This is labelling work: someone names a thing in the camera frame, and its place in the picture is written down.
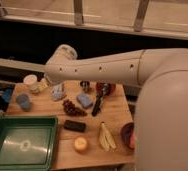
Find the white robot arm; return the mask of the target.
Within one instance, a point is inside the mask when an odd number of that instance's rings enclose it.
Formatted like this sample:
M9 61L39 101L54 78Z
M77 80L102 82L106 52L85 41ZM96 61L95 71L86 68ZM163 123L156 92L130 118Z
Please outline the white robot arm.
M146 49L79 60L59 46L44 66L50 83L88 80L139 85L136 171L188 171L188 49Z

